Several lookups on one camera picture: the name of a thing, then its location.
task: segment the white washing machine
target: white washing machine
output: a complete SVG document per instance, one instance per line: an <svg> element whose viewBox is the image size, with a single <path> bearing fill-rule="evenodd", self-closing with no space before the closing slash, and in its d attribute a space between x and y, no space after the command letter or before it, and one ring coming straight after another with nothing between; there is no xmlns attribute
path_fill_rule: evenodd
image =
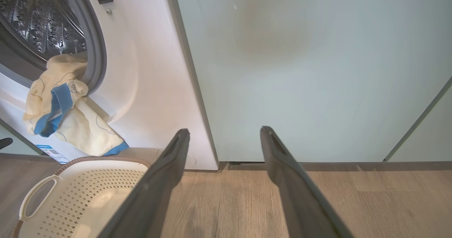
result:
<svg viewBox="0 0 452 238"><path fill-rule="evenodd" d="M0 118L33 144L62 162L86 156L54 135L29 135L22 115L50 56L87 51L88 103L130 146L120 155L155 161L186 127L185 167L218 169L168 0L1 0L0 8Z"/></svg>

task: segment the blue and white label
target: blue and white label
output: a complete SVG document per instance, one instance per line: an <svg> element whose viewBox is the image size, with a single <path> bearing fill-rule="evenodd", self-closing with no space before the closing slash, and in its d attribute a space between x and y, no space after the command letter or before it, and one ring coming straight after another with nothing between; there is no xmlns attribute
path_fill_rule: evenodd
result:
<svg viewBox="0 0 452 238"><path fill-rule="evenodd" d="M66 164L69 162L69 159L66 159L65 156L61 155L59 152L55 151L50 145L36 145L38 148L40 148L43 152L47 153L47 155L51 156L53 159L58 161L60 164Z"/></svg>

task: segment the laundry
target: laundry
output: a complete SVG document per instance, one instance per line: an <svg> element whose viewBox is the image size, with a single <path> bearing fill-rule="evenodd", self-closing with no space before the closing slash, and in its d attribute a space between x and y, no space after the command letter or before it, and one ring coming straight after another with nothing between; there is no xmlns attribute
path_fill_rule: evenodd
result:
<svg viewBox="0 0 452 238"><path fill-rule="evenodd" d="M88 87L77 78L86 66L86 53L49 59L27 96L23 117L27 132L42 137L55 133L91 156L118 154L129 146L85 102Z"/></svg>

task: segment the basket rim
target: basket rim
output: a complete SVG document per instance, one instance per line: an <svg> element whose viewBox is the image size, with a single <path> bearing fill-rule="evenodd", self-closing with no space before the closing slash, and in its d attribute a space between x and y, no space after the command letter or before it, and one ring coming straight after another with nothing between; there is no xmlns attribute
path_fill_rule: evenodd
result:
<svg viewBox="0 0 452 238"><path fill-rule="evenodd" d="M84 161L98 161L98 160L129 161L129 162L135 162L135 163L143 164L147 168L149 168L151 166L149 161L147 161L145 159L138 158L138 157L129 157L129 156L84 156L84 157L79 157L77 159L71 160L68 163L62 165L53 174L54 175L60 175L64 170L66 170L68 167L72 166L73 164L77 164L77 163L84 162ZM14 227L14 229L13 229L13 231L11 233L11 238L18 238L19 237L20 229L21 229L23 224L24 224L23 221L21 221L21 220L17 221L17 224L16 224L16 226Z"/></svg>

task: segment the beige plastic basket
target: beige plastic basket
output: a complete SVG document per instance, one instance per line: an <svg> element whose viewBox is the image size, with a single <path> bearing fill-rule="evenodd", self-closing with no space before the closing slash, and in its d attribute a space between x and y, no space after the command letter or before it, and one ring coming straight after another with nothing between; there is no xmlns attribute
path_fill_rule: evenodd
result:
<svg viewBox="0 0 452 238"><path fill-rule="evenodd" d="M25 196L13 238L95 238L135 184L150 167L132 157L81 157L61 166ZM29 216L33 194L45 183L54 185Z"/></svg>

